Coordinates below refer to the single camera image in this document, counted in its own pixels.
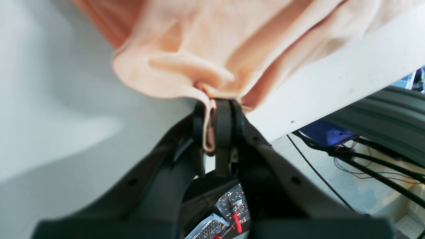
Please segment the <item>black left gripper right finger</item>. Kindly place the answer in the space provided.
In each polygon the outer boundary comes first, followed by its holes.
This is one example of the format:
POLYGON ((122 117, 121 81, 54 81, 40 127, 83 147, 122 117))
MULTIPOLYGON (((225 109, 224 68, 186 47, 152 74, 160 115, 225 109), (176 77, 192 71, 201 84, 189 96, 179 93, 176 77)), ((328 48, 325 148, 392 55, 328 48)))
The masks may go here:
POLYGON ((395 238, 387 219, 363 216, 322 192, 270 146, 235 100, 215 103, 215 173, 238 178, 249 239, 395 238))

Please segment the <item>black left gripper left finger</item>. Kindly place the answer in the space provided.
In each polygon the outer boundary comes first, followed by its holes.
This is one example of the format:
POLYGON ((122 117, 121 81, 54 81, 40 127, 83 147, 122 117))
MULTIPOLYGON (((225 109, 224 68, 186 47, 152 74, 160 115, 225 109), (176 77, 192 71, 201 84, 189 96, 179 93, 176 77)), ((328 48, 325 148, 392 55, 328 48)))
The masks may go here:
POLYGON ((204 110, 197 102, 111 189, 76 213, 41 221, 32 238, 182 239, 182 200, 193 179, 205 176, 204 110))

